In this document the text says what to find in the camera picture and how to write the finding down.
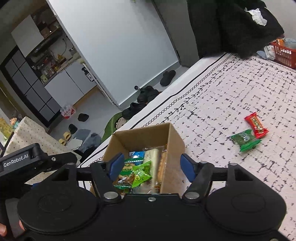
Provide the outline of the person left hand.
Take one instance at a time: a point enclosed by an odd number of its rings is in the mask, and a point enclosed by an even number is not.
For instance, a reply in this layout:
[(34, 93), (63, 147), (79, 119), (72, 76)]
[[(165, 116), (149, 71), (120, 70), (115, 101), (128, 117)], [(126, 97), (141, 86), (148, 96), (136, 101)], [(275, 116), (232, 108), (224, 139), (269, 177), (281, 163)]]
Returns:
[(25, 233), (24, 228), (20, 220), (13, 221), (12, 226), (1, 223), (1, 240), (16, 240)]

